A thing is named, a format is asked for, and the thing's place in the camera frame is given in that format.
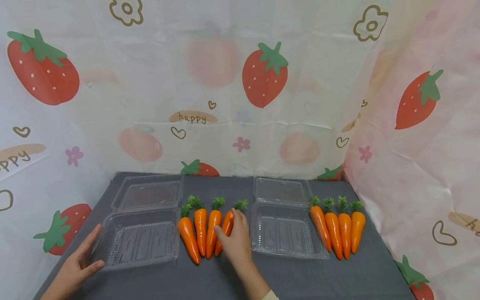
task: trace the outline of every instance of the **red strawberry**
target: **red strawberry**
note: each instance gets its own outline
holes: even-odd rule
[[[288,62],[279,53],[281,45],[278,42],[272,50],[264,43],[258,44],[260,50],[250,54],[243,65],[243,89],[256,107],[267,106],[287,83]]]
[[[432,289],[427,285],[429,281],[425,276],[417,271],[415,271],[410,265],[408,264],[408,259],[404,255],[403,261],[401,263],[395,261],[396,266],[400,270],[405,278],[406,282],[410,286],[410,290],[412,291],[415,299],[417,300],[434,300],[435,296],[433,295]]]
[[[409,128],[428,118],[440,100],[436,80],[443,72],[425,72],[408,85],[398,106],[395,129]]]
[[[43,251],[53,255],[62,255],[70,245],[78,230],[87,220],[92,209],[88,204],[77,204],[60,210],[53,215],[52,225],[47,232],[35,235],[34,239],[45,239],[43,241]]]
[[[194,160],[191,164],[187,165],[185,162],[181,162],[184,168],[180,171],[180,174],[196,175],[196,176],[220,176],[220,173],[211,165],[201,163],[199,159]]]
[[[78,91],[80,78],[67,55],[43,41],[38,29],[35,37],[9,31],[7,48],[13,70],[25,89],[38,101],[58,105],[70,101]]]
[[[338,168],[334,170],[330,170],[329,168],[325,168],[325,173],[317,177],[317,180],[328,180],[328,181],[335,181],[339,180],[340,176],[342,175],[343,165],[340,165]]]

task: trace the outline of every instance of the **clear plastic container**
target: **clear plastic container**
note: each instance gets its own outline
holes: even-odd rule
[[[312,195],[306,180],[284,180],[255,177],[253,193],[257,200],[282,203],[308,203]]]
[[[182,175],[126,177],[112,202],[114,210],[177,205],[182,198]]]
[[[105,261],[102,270],[107,271],[177,259],[179,218],[176,206],[110,214],[103,223],[92,261]]]
[[[305,259],[330,256],[318,237],[309,206],[258,200],[252,206],[252,250]]]

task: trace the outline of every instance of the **right hand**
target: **right hand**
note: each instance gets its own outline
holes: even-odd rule
[[[233,229],[229,237],[225,235],[220,226],[215,226],[214,230],[222,243],[223,251],[228,260],[236,267],[252,261],[252,250],[250,248],[247,218],[235,208],[232,208],[232,213]]]

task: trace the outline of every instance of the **flower outline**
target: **flower outline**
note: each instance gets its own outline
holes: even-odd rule
[[[71,150],[66,149],[65,154],[68,156],[68,165],[74,164],[76,167],[78,167],[78,160],[84,156],[84,153],[80,151],[78,146],[73,147]]]
[[[368,164],[369,159],[372,157],[372,152],[370,151],[370,145],[367,145],[364,148],[360,147],[359,152],[361,153],[360,160],[365,161]]]
[[[135,18],[132,17],[129,22],[125,22],[125,20],[122,17],[117,16],[117,14],[114,12],[114,9],[113,9],[115,6],[118,5],[117,0],[112,0],[112,2],[110,2],[110,5],[108,6],[110,8],[110,13],[112,14],[112,16],[115,19],[121,21],[123,23],[123,25],[125,25],[125,26],[132,26],[133,23],[135,23],[137,25],[140,25],[144,22],[144,15],[142,14],[142,8],[143,8],[142,1],[141,0],[133,0],[133,1],[138,2],[138,9],[136,11],[138,13],[139,20],[135,20]],[[128,2],[123,2],[121,4],[121,9],[122,9],[122,11],[125,15],[133,14],[133,7]]]
[[[237,138],[237,142],[232,144],[232,147],[238,147],[239,152],[245,150],[250,150],[250,140],[244,140],[241,136]]]
[[[363,38],[361,36],[361,33],[358,32],[357,29],[358,29],[358,26],[360,24],[364,24],[367,21],[367,14],[369,14],[369,11],[371,11],[372,9],[376,10],[376,12],[375,12],[376,16],[384,16],[385,17],[384,21],[383,21],[383,25],[380,27],[379,22],[377,20],[368,21],[368,23],[365,25],[364,30],[367,31],[369,34],[368,34],[367,37]],[[355,23],[355,26],[353,27],[353,34],[357,36],[357,39],[360,42],[365,42],[365,41],[368,41],[369,39],[371,39],[372,41],[376,41],[380,37],[380,34],[382,34],[382,30],[384,29],[385,24],[387,23],[387,19],[388,19],[388,13],[383,12],[380,9],[380,6],[378,6],[376,4],[372,4],[363,11],[362,19]],[[372,33],[375,32],[379,28],[380,28],[380,30],[378,31],[378,35],[374,36]]]

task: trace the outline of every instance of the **table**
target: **table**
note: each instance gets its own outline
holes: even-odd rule
[[[118,173],[79,230],[65,254],[53,268],[34,299],[39,299],[57,274],[65,259],[80,245],[97,223],[112,212],[110,207],[123,179],[142,173]],[[198,195],[209,208],[214,197],[224,196],[223,215],[236,200],[249,199],[245,215],[250,222],[252,177],[185,176],[183,198]],[[346,196],[358,200],[350,184],[342,181],[310,181],[314,195],[321,199]],[[339,261],[330,253],[328,260],[299,260],[253,252],[253,260],[270,288],[286,299],[335,300],[413,300],[408,285],[397,269],[387,247],[368,215],[362,242],[348,261]],[[171,263],[154,264],[118,271],[100,272],[89,278],[72,299],[247,299],[231,264],[222,254],[199,266],[190,260],[183,242],[180,254]]]

